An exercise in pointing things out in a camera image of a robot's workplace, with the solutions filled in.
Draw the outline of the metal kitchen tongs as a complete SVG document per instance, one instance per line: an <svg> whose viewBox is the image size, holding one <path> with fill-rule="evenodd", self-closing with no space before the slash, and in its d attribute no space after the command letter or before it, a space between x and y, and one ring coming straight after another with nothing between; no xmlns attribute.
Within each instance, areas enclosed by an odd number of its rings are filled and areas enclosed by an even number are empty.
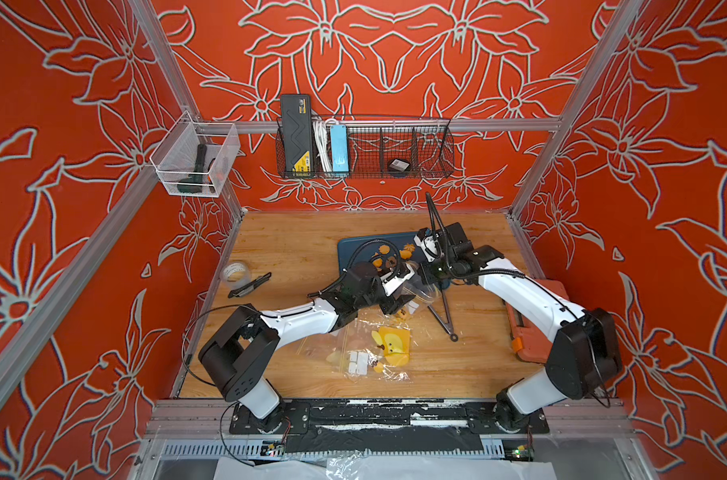
<svg viewBox="0 0 727 480"><path fill-rule="evenodd" d="M445 290L439 290L439 298L441 298L441 305L443 305L443 314L439 313L433 304L429 306L429 312L431 312L433 318L439 322L443 331L447 333L449 340L451 340L451 342L458 342L459 335L457 335L455 327L453 327L453 318L451 318L451 310L449 310L449 301L447 301L447 294L445 294Z"/></svg>

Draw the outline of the clear bag yellow dog print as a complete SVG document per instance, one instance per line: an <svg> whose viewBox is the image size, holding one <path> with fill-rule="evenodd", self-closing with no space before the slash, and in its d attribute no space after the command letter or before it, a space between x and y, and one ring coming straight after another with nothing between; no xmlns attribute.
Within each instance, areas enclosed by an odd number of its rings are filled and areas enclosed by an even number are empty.
<svg viewBox="0 0 727 480"><path fill-rule="evenodd" d="M395 290L393 294L397 310L395 316L407 320L415 314L431 307L439 299L439 288L435 285L425 284L419 275L413 276Z"/></svg>

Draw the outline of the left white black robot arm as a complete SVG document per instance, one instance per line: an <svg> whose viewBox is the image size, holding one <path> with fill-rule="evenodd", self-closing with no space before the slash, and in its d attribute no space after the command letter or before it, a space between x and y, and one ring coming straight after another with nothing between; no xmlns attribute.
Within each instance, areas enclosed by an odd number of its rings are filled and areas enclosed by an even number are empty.
<svg viewBox="0 0 727 480"><path fill-rule="evenodd" d="M201 347L199 362L227 402L247 408L257 420L279 418L283 399L265 378L275 353L346 327L362 309L377 306L385 314L395 312L407 303L401 290L416 275L417 268L401 257L383 271L362 261L347 266L306 304L274 311L240 305Z"/></svg>

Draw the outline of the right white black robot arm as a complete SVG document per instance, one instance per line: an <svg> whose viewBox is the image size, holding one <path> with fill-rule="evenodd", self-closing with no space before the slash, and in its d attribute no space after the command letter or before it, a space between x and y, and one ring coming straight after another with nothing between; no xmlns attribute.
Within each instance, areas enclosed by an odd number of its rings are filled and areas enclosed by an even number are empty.
<svg viewBox="0 0 727 480"><path fill-rule="evenodd" d="M607 382L623 370L615 318L589 310L549 290L513 265L499 250L473 246L461 224L445 224L433 197L425 196L431 226L415 236L425 262L425 283L479 286L529 319L551 343L545 365L501 390L495 398L495 421L515 431L531 414L565 399L591 397L605 408L611 400Z"/></svg>

